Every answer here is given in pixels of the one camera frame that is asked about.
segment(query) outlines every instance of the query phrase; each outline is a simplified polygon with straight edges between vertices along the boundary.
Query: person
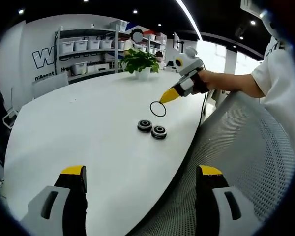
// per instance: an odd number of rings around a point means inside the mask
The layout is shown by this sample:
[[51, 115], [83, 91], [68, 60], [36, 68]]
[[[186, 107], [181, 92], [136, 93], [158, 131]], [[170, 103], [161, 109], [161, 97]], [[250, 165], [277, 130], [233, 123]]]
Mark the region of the person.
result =
[[162, 70], [164, 66], [166, 65], [163, 61], [163, 53], [161, 51], [157, 51], [155, 53], [157, 63], [159, 64], [159, 68]]
[[270, 16], [264, 16], [262, 21], [272, 37], [264, 61], [251, 74], [232, 75], [204, 70], [198, 75], [209, 90], [242, 91], [251, 97], [262, 98], [260, 103], [281, 124], [295, 153], [295, 64], [290, 46], [274, 30]]
[[134, 29], [132, 30], [130, 34], [130, 38], [125, 41], [124, 43], [124, 49], [123, 49], [123, 55], [129, 55], [129, 49], [133, 49], [134, 51], [139, 50], [139, 44], [143, 39], [143, 31], [141, 29]]

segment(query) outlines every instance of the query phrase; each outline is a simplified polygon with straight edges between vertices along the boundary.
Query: box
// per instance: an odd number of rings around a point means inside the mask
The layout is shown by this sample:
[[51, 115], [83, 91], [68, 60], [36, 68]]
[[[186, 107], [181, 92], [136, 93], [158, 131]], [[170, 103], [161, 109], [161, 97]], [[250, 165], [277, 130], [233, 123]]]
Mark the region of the box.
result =
[[166, 38], [162, 36], [156, 36], [155, 38], [156, 41], [160, 42], [161, 44], [166, 45]]
[[100, 40], [99, 39], [92, 39], [88, 41], [88, 49], [99, 49], [99, 43]]
[[88, 65], [87, 66], [87, 72], [91, 73], [91, 72], [95, 72], [95, 65]]
[[125, 41], [119, 41], [118, 42], [118, 49], [124, 50], [124, 44], [125, 44]]
[[126, 22], [126, 21], [116, 20], [116, 21], [111, 22], [109, 24], [109, 28], [112, 29], [112, 30], [115, 30], [116, 29], [116, 25], [117, 25], [118, 26], [117, 27], [117, 30], [119, 30], [121, 32], [125, 32], [126, 31], [126, 28], [127, 28], [127, 24], [128, 24], [128, 22]]
[[95, 66], [95, 70], [98, 70], [98, 71], [109, 70], [109, 63], [98, 64], [98, 65], [94, 65], [94, 66]]
[[155, 53], [155, 48], [150, 46], [149, 53], [154, 54]]
[[99, 47], [102, 48], [102, 49], [110, 49], [110, 48], [112, 48], [112, 40], [111, 39], [102, 39], [100, 41]]
[[61, 53], [70, 53], [73, 52], [74, 42], [65, 42], [60, 46]]
[[76, 63], [72, 65], [72, 72], [74, 75], [81, 75], [87, 72], [87, 62]]
[[167, 36], [165, 34], [163, 34], [163, 33], [156, 33], [156, 36], [157, 37], [164, 37], [165, 40], [167, 40]]
[[142, 45], [142, 52], [147, 52], [147, 45]]
[[74, 51], [85, 51], [87, 49], [88, 40], [79, 40], [74, 42]]
[[148, 38], [151, 35], [151, 40], [155, 40], [156, 35], [155, 34], [144, 34], [145, 38]]

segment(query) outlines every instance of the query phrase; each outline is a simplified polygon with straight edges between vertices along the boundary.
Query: window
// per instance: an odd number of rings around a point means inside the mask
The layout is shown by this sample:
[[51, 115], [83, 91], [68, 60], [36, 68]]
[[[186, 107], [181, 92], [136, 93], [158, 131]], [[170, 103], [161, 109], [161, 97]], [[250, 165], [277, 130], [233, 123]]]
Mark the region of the window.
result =
[[260, 64], [260, 62], [254, 60], [253, 58], [243, 53], [237, 52], [235, 74], [250, 74]]
[[206, 70], [223, 73], [226, 62], [226, 47], [207, 42], [197, 42], [197, 56], [203, 61]]

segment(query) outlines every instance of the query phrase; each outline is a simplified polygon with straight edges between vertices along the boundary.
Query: sleeve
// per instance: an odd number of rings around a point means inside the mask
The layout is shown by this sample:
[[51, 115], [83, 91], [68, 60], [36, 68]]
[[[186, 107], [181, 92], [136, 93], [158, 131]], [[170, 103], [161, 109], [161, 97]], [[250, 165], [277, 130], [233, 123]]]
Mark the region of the sleeve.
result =
[[260, 90], [266, 96], [272, 86], [268, 68], [268, 58], [265, 58], [265, 60], [256, 69], [254, 69], [253, 72], [251, 72], [251, 75], [259, 86]]
[[124, 43], [124, 51], [127, 51], [127, 50], [129, 50], [130, 48], [133, 48], [133, 46], [132, 46], [132, 42], [131, 42], [131, 40], [126, 40], [125, 41], [125, 43]]

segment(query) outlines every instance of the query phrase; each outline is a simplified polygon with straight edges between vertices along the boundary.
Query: metal shelving unit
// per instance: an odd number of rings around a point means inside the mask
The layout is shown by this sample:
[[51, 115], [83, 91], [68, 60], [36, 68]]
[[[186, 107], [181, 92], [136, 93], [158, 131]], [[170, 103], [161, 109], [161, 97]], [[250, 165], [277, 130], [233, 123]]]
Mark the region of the metal shelving unit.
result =
[[[120, 36], [121, 37], [130, 37], [128, 33], [124, 33], [124, 32], [119, 32]], [[158, 42], [158, 41], [155, 41], [155, 40], [151, 40], [151, 35], [149, 35], [148, 38], [143, 38], [142, 39], [142, 42], [144, 43], [147, 43], [147, 52], [149, 52], [149, 48], [151, 45], [154, 45], [154, 46], [164, 46], [164, 44]]]
[[76, 75], [76, 76], [72, 76], [69, 77], [68, 80], [72, 81], [72, 80], [77, 80], [86, 76], [92, 76], [92, 75], [98, 75], [98, 74], [102, 74], [102, 73], [106, 73], [106, 72], [114, 72], [115, 69], [109, 69], [109, 70], [100, 70], [100, 71], [94, 71], [91, 73], [87, 73], [87, 74], [82, 74], [82, 75]]
[[106, 53], [106, 52], [113, 52], [115, 51], [114, 48], [111, 49], [88, 49], [84, 51], [74, 51], [69, 53], [62, 53], [59, 55], [59, 58], [65, 58], [68, 56], [75, 56], [75, 55], [83, 55], [83, 54], [89, 54], [89, 53]]
[[[84, 51], [74, 51], [74, 52], [69, 52], [69, 53], [64, 53], [60, 54], [59, 53], [59, 46], [61, 43], [62, 39], [67, 39], [67, 38], [76, 38], [76, 37], [90, 37], [90, 36], [97, 36], [101, 38], [105, 38], [106, 36], [113, 37], [115, 39], [115, 45], [113, 49], [95, 49], [95, 50], [84, 50]], [[69, 78], [70, 81], [75, 80], [75, 79], [81, 79], [83, 77], [89, 77], [92, 75], [100, 75], [102, 73], [118, 73], [118, 53], [123, 52], [123, 50], [118, 49], [118, 39], [119, 37], [130, 37], [128, 33], [120, 32], [118, 29], [118, 25], [116, 26], [116, 29], [95, 29], [95, 28], [89, 28], [89, 29], [59, 29], [58, 31], [55, 32], [55, 40], [54, 40], [54, 66], [55, 66], [55, 74], [61, 73], [61, 58], [65, 57], [71, 57], [71, 56], [77, 56], [77, 55], [85, 55], [85, 54], [99, 54], [103, 55], [103, 60], [104, 60], [104, 55], [105, 53], [108, 52], [114, 52], [114, 68], [111, 68], [109, 70], [101, 70], [101, 71], [96, 71], [92, 73], [86, 73], [82, 75], [77, 75], [77, 76], [72, 76]], [[154, 46], [162, 46], [163, 44], [151, 40], [151, 36], [148, 38], [144, 37], [143, 42], [147, 43], [147, 52], [149, 52], [149, 49], [151, 45]]]

